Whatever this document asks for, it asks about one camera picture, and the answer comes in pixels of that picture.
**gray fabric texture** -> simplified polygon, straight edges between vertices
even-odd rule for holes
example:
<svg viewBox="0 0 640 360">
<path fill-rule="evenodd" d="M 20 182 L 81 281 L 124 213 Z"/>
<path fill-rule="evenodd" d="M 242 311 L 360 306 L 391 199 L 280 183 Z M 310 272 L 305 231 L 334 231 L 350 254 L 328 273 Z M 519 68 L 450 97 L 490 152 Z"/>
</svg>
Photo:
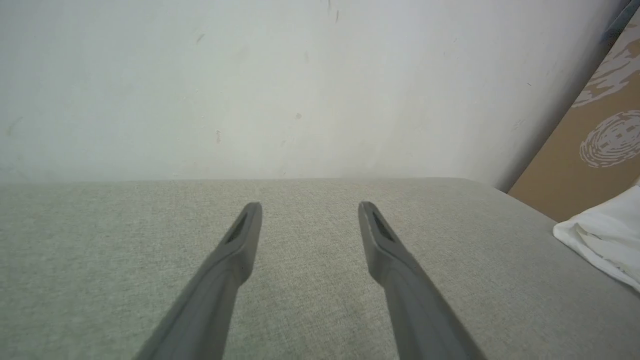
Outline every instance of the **gray fabric texture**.
<svg viewBox="0 0 640 360">
<path fill-rule="evenodd" d="M 264 219 L 227 359 L 392 359 L 373 201 L 489 358 L 638 358 L 640 299 L 551 219 L 462 179 L 0 186 L 0 357 L 127 359 L 250 201 Z"/>
</svg>

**circular pattern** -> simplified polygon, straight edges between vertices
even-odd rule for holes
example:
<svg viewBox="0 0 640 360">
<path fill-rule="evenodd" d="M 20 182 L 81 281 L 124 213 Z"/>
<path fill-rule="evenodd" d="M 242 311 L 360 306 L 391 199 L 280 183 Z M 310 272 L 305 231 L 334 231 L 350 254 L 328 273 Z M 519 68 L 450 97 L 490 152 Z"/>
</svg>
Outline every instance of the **circular pattern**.
<svg viewBox="0 0 640 360">
<path fill-rule="evenodd" d="M 623 111 L 601 122 L 580 144 L 590 167 L 611 167 L 640 153 L 640 110 Z"/>
</svg>

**wall stain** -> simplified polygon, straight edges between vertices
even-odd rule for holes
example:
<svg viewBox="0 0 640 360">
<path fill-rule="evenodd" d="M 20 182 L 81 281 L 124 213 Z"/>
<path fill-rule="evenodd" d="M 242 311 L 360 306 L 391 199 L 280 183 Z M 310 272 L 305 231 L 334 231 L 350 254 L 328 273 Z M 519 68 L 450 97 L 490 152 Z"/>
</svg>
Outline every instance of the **wall stain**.
<svg viewBox="0 0 640 360">
<path fill-rule="evenodd" d="M 6 128 L 6 130 L 4 131 L 4 134 L 5 134 L 7 137 L 11 137 L 11 134 L 13 133 L 13 129 L 15 128 L 15 126 L 16 126 L 20 121 L 22 121 L 22 119 L 23 119 L 23 118 L 24 118 L 24 117 L 19 117 L 19 118 L 15 119 L 15 120 L 14 120 L 14 121 L 13 121 L 13 122 L 12 122 L 12 123 L 7 127 L 7 128 Z"/>
</svg>

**white cloth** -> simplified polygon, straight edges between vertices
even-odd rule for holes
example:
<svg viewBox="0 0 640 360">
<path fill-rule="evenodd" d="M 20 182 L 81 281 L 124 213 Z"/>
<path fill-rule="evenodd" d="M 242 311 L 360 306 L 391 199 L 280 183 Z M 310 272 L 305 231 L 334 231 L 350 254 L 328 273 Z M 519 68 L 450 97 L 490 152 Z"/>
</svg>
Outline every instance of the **white cloth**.
<svg viewBox="0 0 640 360">
<path fill-rule="evenodd" d="M 640 186 L 554 226 L 593 266 L 640 292 Z"/>
</svg>

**cardboard box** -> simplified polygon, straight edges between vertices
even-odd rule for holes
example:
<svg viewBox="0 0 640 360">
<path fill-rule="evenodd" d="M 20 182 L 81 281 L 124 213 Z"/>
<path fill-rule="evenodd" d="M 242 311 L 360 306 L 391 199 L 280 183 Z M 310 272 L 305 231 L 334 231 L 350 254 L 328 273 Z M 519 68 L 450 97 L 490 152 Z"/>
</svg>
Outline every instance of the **cardboard box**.
<svg viewBox="0 0 640 360">
<path fill-rule="evenodd" d="M 509 195 L 560 222 L 640 176 L 640 12 Z"/>
</svg>

